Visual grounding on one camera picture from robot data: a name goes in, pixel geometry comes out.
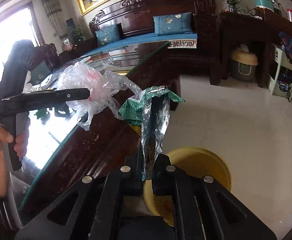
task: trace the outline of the white object on table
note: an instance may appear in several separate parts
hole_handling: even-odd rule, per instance
[[[289,62],[289,59],[286,57],[285,52],[281,50],[281,48],[275,44],[273,44],[274,46],[274,54],[273,54],[273,59],[278,63],[277,64],[277,70],[276,70],[276,74],[275,74],[275,78],[273,79],[270,76],[270,81],[268,84],[268,88],[271,91],[271,95],[272,94],[276,94],[279,96],[284,96],[286,97],[286,93],[281,92],[279,90],[279,86],[277,84],[277,80],[278,80],[278,76],[280,74],[280,69],[281,66],[285,67],[287,69],[292,70],[292,64]],[[290,97],[289,99],[292,99],[292,84],[289,84],[289,86],[291,86],[291,90],[290,90]]]

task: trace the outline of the metal bolt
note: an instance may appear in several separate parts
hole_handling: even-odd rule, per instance
[[[83,177],[82,178],[82,180],[81,180],[83,183],[90,183],[90,182],[92,182],[92,177],[91,176],[85,176],[85,177]]]
[[[214,178],[213,178],[212,176],[206,175],[206,176],[204,177],[204,181],[205,181],[206,183],[212,183],[212,182],[214,181]]]
[[[129,166],[123,166],[120,168],[121,172],[128,172],[130,171],[130,167]]]
[[[169,171],[169,172],[174,172],[174,171],[176,171],[176,167],[173,166],[173,165],[168,165],[168,166],[166,167],[166,170]]]

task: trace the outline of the device handle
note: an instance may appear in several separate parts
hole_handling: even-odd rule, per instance
[[[14,146],[16,137],[25,130],[29,112],[18,113],[0,118],[0,124],[13,136],[12,143],[2,143],[2,151],[7,171],[17,171],[21,169],[22,158],[19,158]]]

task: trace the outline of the carved wooden backrest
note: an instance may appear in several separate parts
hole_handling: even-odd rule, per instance
[[[216,32],[215,0],[121,0],[99,11],[89,23],[92,33],[120,24],[121,38],[154,32],[153,16],[191,12],[192,29],[206,39]]]

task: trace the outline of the gray curtain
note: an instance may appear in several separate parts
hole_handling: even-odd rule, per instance
[[[61,40],[67,37],[67,26],[62,15],[62,9],[59,0],[41,0],[44,11],[49,21],[52,23],[56,33]]]

